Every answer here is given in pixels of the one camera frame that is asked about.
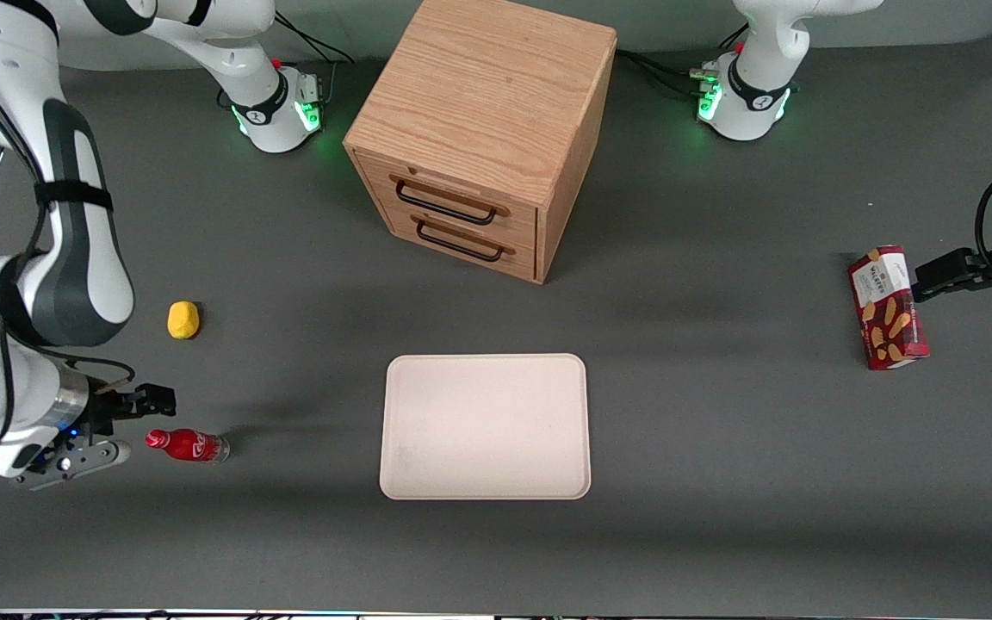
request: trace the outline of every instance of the wooden drawer cabinet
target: wooden drawer cabinet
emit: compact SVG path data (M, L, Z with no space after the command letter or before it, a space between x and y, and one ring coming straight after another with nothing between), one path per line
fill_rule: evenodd
M617 37L504 0L425 0L344 146L389 231L544 282Z

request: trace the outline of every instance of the drawer handle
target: drawer handle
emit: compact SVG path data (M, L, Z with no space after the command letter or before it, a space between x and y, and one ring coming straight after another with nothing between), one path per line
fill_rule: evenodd
M475 217L473 215L467 215L465 213L458 213L454 211L453 208L439 207L433 201L426 201L417 199L417 197L409 196L405 193L405 180L401 179L397 181L397 197L408 204L414 204L416 207L428 209L428 211L433 211L436 213L441 213L443 215L448 215L449 217L456 217L456 219L462 222L468 222L469 224L475 224L477 226L487 226L493 223L493 217L496 217L496 209L489 208L488 216L485 217Z
M476 258L477 260L484 260L485 263L496 263L497 260L499 260L500 256L504 256L503 247L497 247L496 254L481 254L479 251L469 250L468 247L461 247L460 245L446 242L446 240L438 239L437 237L432 237L431 235L425 234L424 224L426 224L426 222L424 222L423 220L419 220L416 223L416 235L418 236L419 239L425 240L425 242L430 242L433 243L434 245L441 245L442 247L446 248L446 250L459 251L462 254L466 256L472 256L472 258Z

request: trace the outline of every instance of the drawer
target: drawer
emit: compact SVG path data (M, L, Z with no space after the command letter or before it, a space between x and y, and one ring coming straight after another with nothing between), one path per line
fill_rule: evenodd
M477 195L480 192L454 187L450 180L371 158L366 153L359 154L358 160L383 213L394 209L418 213L430 222L469 231L473 237L535 247L535 208L485 200Z
M509 276L535 279L535 248L508 242L493 242L473 231L434 220L417 208L386 209L393 235L431 250L481 264Z

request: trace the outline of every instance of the red bottle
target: red bottle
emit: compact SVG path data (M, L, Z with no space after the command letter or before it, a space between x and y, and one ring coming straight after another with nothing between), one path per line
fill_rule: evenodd
M224 437L180 428L178 431L151 431L145 437L149 448L166 452L180 462L222 463L228 458Z

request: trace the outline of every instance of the white tray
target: white tray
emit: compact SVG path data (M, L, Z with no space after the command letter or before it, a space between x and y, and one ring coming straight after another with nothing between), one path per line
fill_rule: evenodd
M390 499L579 499L591 484L579 357L389 364L381 490Z

